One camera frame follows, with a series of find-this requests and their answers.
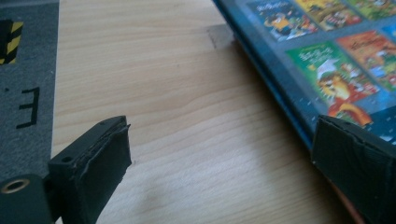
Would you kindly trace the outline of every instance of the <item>cartoon character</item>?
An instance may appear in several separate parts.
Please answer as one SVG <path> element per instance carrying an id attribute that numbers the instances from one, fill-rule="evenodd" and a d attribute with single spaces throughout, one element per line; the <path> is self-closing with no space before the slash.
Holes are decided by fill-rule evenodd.
<path id="1" fill-rule="evenodd" d="M 367 94 L 362 93 L 353 83 L 348 83 L 339 72 L 326 74 L 318 81 L 318 85 L 325 95 L 334 99 L 329 107 L 329 116 L 337 117 L 339 113 L 347 113 L 361 126 L 373 122 L 363 109 L 352 104 Z"/>
<path id="2" fill-rule="evenodd" d="M 326 25 L 332 28 L 343 27 L 347 22 L 347 14 L 341 11 L 330 13 L 324 18 Z"/>
<path id="3" fill-rule="evenodd" d="M 325 73 L 337 71 L 337 67 L 334 64 L 338 61 L 338 59 L 328 59 L 323 64 L 321 64 L 317 69 L 318 79 L 321 79 Z"/>
<path id="4" fill-rule="evenodd" d="M 396 75 L 388 76 L 388 82 L 389 82 L 392 86 L 396 86 Z"/>
<path id="5" fill-rule="evenodd" d="M 292 25 L 283 13 L 276 13 L 275 15 L 269 16 L 265 19 L 264 25 L 274 27 L 281 35 L 291 34 Z"/>
<path id="6" fill-rule="evenodd" d="M 323 10 L 323 7 L 318 6 L 318 5 L 316 5 L 316 4 L 312 5 L 312 6 L 309 8 L 309 11 L 310 11 L 310 12 L 318 12 L 318 11 L 321 11 L 321 10 Z"/>
<path id="7" fill-rule="evenodd" d="M 364 81 L 365 76 L 361 70 L 354 67 L 351 63 L 342 63 L 341 70 L 348 74 L 350 83 L 353 84 L 357 91 L 366 92 L 367 94 L 376 93 L 378 88 L 370 82 Z"/>
<path id="8" fill-rule="evenodd" d="M 382 50 L 380 50 L 376 56 L 380 57 L 381 60 L 383 61 L 382 64 L 384 66 L 390 65 L 390 64 L 396 64 L 396 48 L 395 47 L 389 47 L 389 46 L 384 46 Z"/>
<path id="9" fill-rule="evenodd" d="M 390 5 L 389 0 L 368 0 L 374 7 L 385 8 Z"/>
<path id="10" fill-rule="evenodd" d="M 301 23 L 301 29 L 309 32 L 315 32 L 318 28 L 308 19 L 307 16 L 303 15 L 303 21 Z"/>
<path id="11" fill-rule="evenodd" d="M 386 75 L 383 66 L 374 57 L 368 56 L 364 60 L 364 63 L 366 64 L 370 72 L 376 77 L 384 77 Z"/>
<path id="12" fill-rule="evenodd" d="M 325 2 L 324 5 L 325 5 L 326 8 L 335 7 L 335 3 L 333 1 Z"/>
<path id="13" fill-rule="evenodd" d="M 364 7 L 364 2 L 356 2 L 355 7 L 359 8 L 359 7 Z"/>

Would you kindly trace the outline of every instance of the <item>game cover thumbnail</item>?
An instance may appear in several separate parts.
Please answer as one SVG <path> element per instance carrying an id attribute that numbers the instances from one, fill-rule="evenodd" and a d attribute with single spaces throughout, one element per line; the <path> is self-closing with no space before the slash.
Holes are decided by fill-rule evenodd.
<path id="1" fill-rule="evenodd" d="M 325 31 L 361 22 L 361 17 L 338 0 L 296 0 Z"/>
<path id="2" fill-rule="evenodd" d="M 396 91 L 396 45 L 377 31 L 338 38 L 337 42 L 388 91 Z"/>
<path id="3" fill-rule="evenodd" d="M 391 0 L 346 0 L 369 20 L 379 20 L 396 14 Z"/>
<path id="4" fill-rule="evenodd" d="M 332 42 L 291 49 L 287 54 L 329 106 L 329 116 L 361 126 L 372 122 L 364 109 L 354 103 L 378 92 L 379 88 Z"/>
<path id="5" fill-rule="evenodd" d="M 247 5 L 277 41 L 311 34 L 318 29 L 300 9 L 288 1 L 261 1 Z"/>

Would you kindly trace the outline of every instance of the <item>wooden table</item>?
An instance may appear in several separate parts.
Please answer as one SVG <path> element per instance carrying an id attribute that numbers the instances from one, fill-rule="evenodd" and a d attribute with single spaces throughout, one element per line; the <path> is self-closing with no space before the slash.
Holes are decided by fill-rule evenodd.
<path id="1" fill-rule="evenodd" d="M 132 124 L 98 223 L 351 222 L 211 1 L 60 11 L 53 155 L 102 119 Z"/>

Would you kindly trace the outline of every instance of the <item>metal screw hole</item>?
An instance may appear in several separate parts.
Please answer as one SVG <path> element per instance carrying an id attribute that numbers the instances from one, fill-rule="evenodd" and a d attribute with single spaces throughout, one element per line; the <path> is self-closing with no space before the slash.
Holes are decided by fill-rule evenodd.
<path id="1" fill-rule="evenodd" d="M 26 188 L 30 184 L 30 180 L 28 179 L 17 179 L 7 183 L 2 189 L 1 192 L 5 194 L 15 193 L 20 191 L 21 189 Z"/>

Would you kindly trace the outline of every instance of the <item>black and yellow striped tape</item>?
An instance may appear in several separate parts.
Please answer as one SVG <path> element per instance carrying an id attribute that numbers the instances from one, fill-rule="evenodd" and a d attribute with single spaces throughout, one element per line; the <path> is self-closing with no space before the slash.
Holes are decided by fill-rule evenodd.
<path id="1" fill-rule="evenodd" d="M 15 63 L 23 22 L 0 21 L 0 64 Z"/>

